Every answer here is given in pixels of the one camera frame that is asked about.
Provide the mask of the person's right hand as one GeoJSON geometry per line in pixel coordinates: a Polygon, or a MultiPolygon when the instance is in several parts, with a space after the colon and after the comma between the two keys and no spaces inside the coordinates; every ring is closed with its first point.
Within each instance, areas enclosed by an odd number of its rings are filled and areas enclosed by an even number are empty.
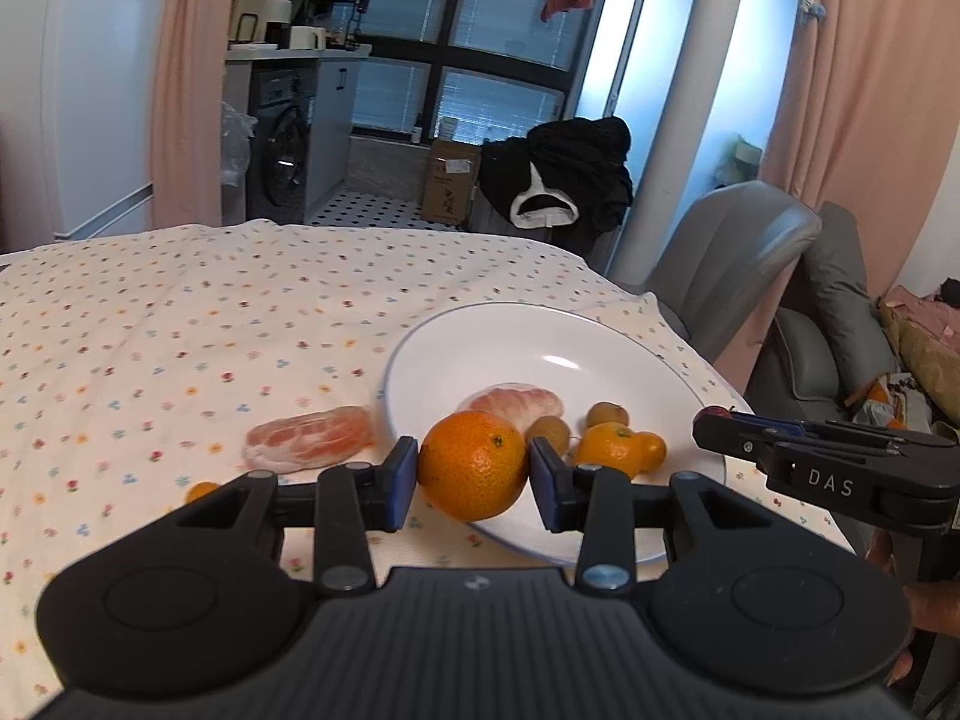
{"type": "MultiPolygon", "coordinates": [[[[885,574],[896,574],[892,535],[875,530],[866,559],[885,574]]],[[[957,639],[960,634],[960,595],[958,582],[913,582],[903,587],[911,611],[911,624],[917,631],[934,632],[957,639]]]]}

